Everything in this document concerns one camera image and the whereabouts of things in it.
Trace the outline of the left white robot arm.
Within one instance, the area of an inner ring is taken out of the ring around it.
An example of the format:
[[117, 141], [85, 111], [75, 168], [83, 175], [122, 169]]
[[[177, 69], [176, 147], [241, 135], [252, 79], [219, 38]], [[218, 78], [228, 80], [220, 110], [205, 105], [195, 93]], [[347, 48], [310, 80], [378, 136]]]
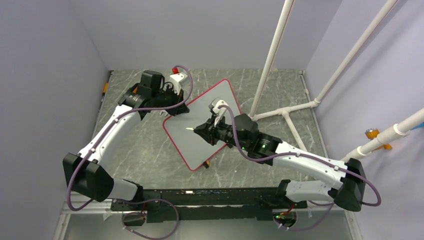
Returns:
[[152, 111], [165, 111], [171, 116], [189, 113], [186, 101], [192, 91], [193, 78], [182, 65], [173, 67], [168, 81], [160, 72], [143, 71], [140, 81], [119, 98], [97, 135], [78, 153], [67, 153], [63, 158], [67, 203], [71, 203], [71, 192], [77, 192], [90, 201], [118, 199], [131, 210], [139, 209], [144, 203], [143, 187], [113, 178], [108, 172], [115, 148]]

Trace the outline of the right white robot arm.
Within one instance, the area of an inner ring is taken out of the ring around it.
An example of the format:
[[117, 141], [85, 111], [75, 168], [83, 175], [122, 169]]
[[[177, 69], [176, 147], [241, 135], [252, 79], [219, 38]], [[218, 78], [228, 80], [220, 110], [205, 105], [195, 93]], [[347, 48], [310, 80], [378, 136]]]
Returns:
[[212, 146], [219, 141], [231, 147], [240, 145], [247, 157], [259, 164], [293, 168], [314, 178], [305, 183], [282, 180], [275, 194], [280, 207], [303, 201], [326, 201], [351, 212], [362, 209], [366, 176], [359, 160], [321, 158], [259, 131], [258, 124], [246, 114], [234, 120], [234, 125], [227, 124], [225, 118], [215, 123], [212, 116], [193, 131]]

